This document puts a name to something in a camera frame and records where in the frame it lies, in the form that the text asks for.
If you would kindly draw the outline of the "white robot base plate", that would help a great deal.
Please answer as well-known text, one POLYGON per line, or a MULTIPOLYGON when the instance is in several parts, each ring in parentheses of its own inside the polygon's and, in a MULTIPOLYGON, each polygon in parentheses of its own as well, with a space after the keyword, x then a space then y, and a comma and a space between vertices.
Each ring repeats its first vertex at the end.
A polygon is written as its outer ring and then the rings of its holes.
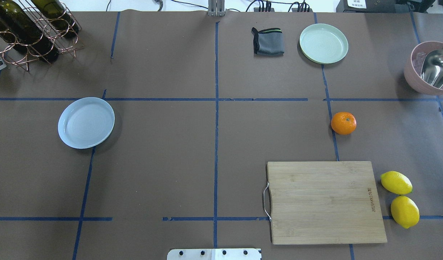
POLYGON ((167 260, 261 260, 261 250, 257 248, 197 248, 173 249, 167 260))

